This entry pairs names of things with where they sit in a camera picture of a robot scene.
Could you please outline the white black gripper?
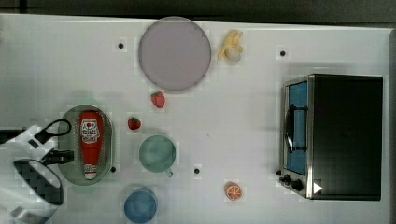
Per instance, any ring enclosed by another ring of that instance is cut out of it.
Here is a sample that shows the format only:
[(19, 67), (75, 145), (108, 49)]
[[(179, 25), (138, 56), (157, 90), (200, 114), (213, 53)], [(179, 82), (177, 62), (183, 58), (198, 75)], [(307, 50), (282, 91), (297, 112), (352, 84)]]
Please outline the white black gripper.
[(41, 161), (45, 165), (66, 164), (74, 160), (71, 150), (53, 150), (53, 139), (39, 140), (37, 135), (43, 133), (44, 128), (37, 125), (29, 127), (16, 137), (1, 145), (1, 152), (18, 158), (28, 158)]

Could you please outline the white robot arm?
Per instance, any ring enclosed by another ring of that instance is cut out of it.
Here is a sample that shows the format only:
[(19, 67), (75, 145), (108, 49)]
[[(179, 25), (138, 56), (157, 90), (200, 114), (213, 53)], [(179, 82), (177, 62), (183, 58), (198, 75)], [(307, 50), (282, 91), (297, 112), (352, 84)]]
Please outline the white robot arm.
[(61, 178), (50, 168), (74, 160), (56, 135), (36, 125), (0, 149), (1, 224), (45, 224), (64, 203)]

